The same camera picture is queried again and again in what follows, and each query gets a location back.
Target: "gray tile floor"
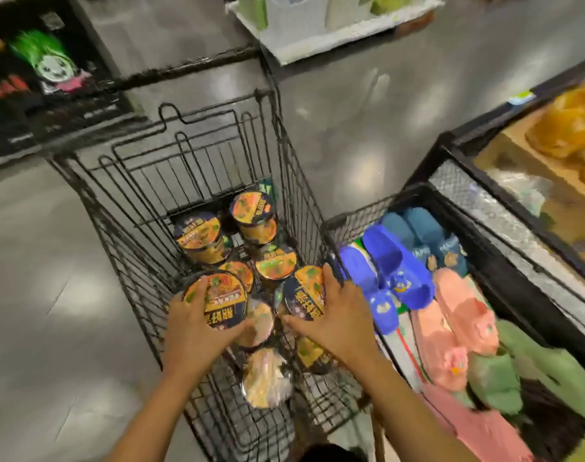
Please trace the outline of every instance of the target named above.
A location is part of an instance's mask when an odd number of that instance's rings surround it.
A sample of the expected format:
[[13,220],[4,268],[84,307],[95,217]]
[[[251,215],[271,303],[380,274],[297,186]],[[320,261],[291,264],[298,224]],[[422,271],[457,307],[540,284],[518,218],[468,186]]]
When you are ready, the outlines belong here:
[[[585,59],[585,0],[445,0],[427,29],[277,69],[284,118],[329,217],[401,188],[441,131]],[[221,0],[82,2],[121,73],[247,42]],[[196,108],[255,64],[139,91]],[[158,379],[76,195],[34,158],[0,171],[0,461],[99,460]],[[168,460],[200,460],[185,423]]]

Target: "white display platform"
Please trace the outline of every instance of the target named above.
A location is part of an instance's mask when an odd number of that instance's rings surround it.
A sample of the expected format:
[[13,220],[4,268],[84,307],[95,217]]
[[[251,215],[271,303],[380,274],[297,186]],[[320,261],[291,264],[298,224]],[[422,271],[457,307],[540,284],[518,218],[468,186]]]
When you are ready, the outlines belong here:
[[417,19],[424,14],[444,5],[440,0],[425,0],[422,5],[405,6],[401,10],[383,14],[366,21],[361,21],[345,28],[326,32],[317,36],[293,40],[288,45],[277,45],[266,30],[260,31],[239,13],[239,2],[231,2],[226,5],[227,12],[233,12],[247,30],[269,50],[280,65],[285,66],[318,53],[327,52],[332,48],[354,42],[362,38],[373,36],[378,32],[393,29],[399,24]]

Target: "pink item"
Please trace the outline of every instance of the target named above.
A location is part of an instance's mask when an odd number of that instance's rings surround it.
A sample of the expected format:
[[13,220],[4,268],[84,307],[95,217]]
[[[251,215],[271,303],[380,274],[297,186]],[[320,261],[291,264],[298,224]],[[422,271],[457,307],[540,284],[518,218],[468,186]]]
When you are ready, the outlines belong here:
[[466,387],[468,352],[450,330],[438,302],[410,311],[420,361],[429,379],[447,390]]
[[451,269],[438,269],[434,283],[440,309],[461,344],[480,355],[495,355],[498,339],[494,312]]
[[433,384],[424,384],[423,396],[442,427],[457,436],[481,462],[535,460],[526,443],[500,412],[473,412]]

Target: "forearm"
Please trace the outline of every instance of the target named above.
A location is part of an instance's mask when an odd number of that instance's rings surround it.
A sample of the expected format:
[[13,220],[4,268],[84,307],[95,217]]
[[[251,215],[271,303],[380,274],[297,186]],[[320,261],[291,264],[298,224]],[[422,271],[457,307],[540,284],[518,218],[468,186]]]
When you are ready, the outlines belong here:
[[125,430],[106,462],[162,462],[186,403],[189,386],[164,378]]
[[391,362],[376,354],[351,371],[371,396],[385,432],[402,462],[478,462],[466,446],[448,434]]

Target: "person's right arm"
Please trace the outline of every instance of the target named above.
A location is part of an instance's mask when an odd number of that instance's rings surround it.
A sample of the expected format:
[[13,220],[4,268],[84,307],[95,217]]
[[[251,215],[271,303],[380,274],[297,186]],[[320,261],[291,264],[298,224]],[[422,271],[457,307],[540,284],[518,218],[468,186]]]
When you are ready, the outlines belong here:
[[341,287],[328,264],[323,271],[324,316],[315,321],[286,316],[288,326],[327,349],[361,383],[402,462],[478,462],[461,441],[440,426],[391,362],[382,356],[361,289],[351,281]]

